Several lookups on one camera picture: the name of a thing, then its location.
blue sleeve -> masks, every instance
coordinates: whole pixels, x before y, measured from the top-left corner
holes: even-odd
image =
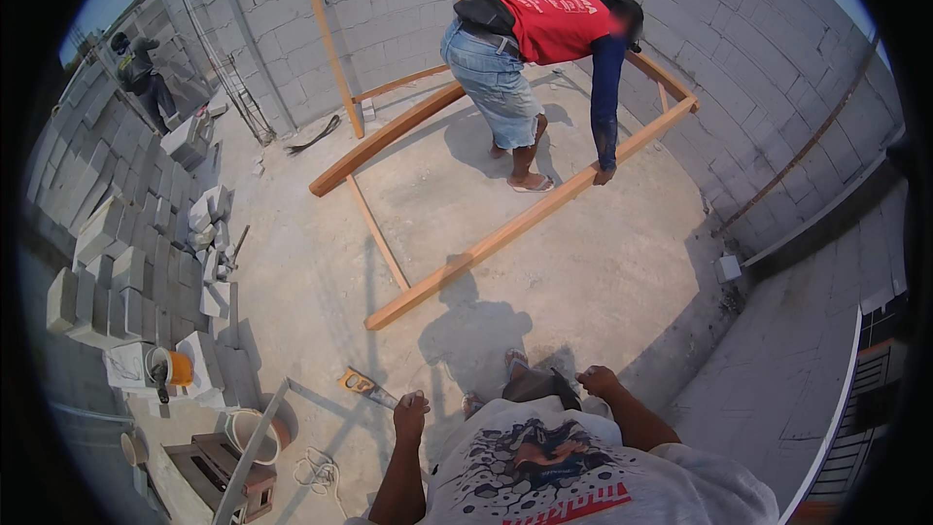
[[[618,139],[616,107],[619,105],[619,77],[628,41],[604,35],[589,44],[592,50],[592,94],[589,99],[589,125],[596,143],[602,170],[616,167]]]

person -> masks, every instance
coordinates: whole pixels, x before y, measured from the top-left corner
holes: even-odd
[[[593,184],[616,172],[619,78],[625,52],[645,19],[635,0],[461,0],[441,41],[440,56],[493,131],[490,156],[512,151],[507,181],[521,193],[554,188],[551,175],[530,171],[548,125],[521,75],[524,63],[548,65],[592,55],[590,126],[599,157]]]
[[[169,133],[168,126],[158,113],[158,106],[162,107],[165,115],[170,119],[178,115],[174,105],[172,92],[165,84],[165,78],[155,70],[149,51],[158,47],[158,39],[134,37],[133,41],[127,39],[126,33],[118,32],[110,40],[110,48],[122,57],[117,64],[117,79],[124,91],[133,92],[146,108],[149,118],[156,124],[162,135]]]
[[[579,411],[566,379],[506,354],[502,399],[464,398],[427,487],[418,449],[430,405],[401,398],[396,445],[367,517],[346,525],[414,523],[776,523],[774,493],[738,462],[691,449],[607,367],[577,374],[613,420]]]

hand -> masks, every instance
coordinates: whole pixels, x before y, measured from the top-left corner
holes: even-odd
[[[589,393],[602,399],[608,399],[614,394],[624,393],[625,388],[612,369],[603,366],[590,366],[583,373],[577,373],[577,381]]]
[[[392,422],[396,425],[396,442],[420,445],[421,433],[425,430],[425,414],[429,411],[431,406],[428,405],[424,391],[402,395],[392,414]]]
[[[612,181],[612,177],[615,175],[615,167],[609,170],[596,169],[596,178],[592,180],[592,183],[595,185],[604,185],[607,182]]]

concrete floor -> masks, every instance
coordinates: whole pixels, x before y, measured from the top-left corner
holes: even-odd
[[[594,158],[585,75],[576,67],[563,77],[540,67],[526,72],[551,122],[537,169],[564,181]],[[380,96],[379,122],[449,79],[444,73]],[[283,377],[292,379],[279,417],[293,443],[276,465],[274,511],[260,525],[343,518],[332,496],[309,494],[292,479],[309,446],[339,464],[348,514],[359,515],[377,491],[394,442],[391,412],[336,383],[347,366],[396,396],[425,390],[432,411],[422,461],[430,472],[463,420],[463,393],[492,398],[501,390],[509,348],[568,378],[593,364],[613,368],[663,413],[728,329],[732,313],[712,268],[722,243],[709,236],[690,177],[662,146],[649,145],[608,186],[585,191],[398,321],[367,331],[363,320],[399,288],[348,187],[323,198],[307,188],[356,146],[352,128],[344,117],[334,134],[298,157],[283,150],[308,141],[328,120],[262,150],[230,111],[216,127],[216,172],[210,156],[196,171],[206,186],[219,179],[234,191],[231,236],[251,227],[232,279],[240,285],[241,348],[263,401]],[[511,160],[489,158],[490,140],[464,98],[356,172],[410,283],[540,199],[512,192],[505,181]],[[261,178],[251,174],[257,155],[266,168]],[[173,403],[170,420],[149,416],[145,402],[130,406],[150,450],[185,444],[223,421],[191,402]],[[172,496],[160,492],[171,511]],[[182,512],[172,513],[186,522]]]

bucket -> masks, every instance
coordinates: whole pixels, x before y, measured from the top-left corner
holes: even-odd
[[[130,462],[130,466],[142,464],[149,460],[149,453],[146,452],[143,441],[132,434],[121,434],[120,445],[123,449],[123,456],[126,457],[126,461]]]
[[[246,445],[249,444],[249,437],[253,435],[261,418],[262,414],[259,411],[248,407],[234,410],[227,417],[224,432],[240,453],[246,449]],[[266,434],[262,438],[254,462],[266,465],[274,464],[279,458],[279,453],[289,444],[291,444],[291,435],[288,434],[285,424],[278,418],[273,418],[273,422],[266,429]]]
[[[163,361],[167,361],[169,364],[169,376],[166,380],[167,384],[187,387],[194,382],[194,367],[191,364],[191,359],[184,353],[169,350],[165,347],[156,347],[146,354],[146,361],[144,364],[146,367],[146,376],[149,379],[155,381],[155,379],[152,379],[152,368]]]

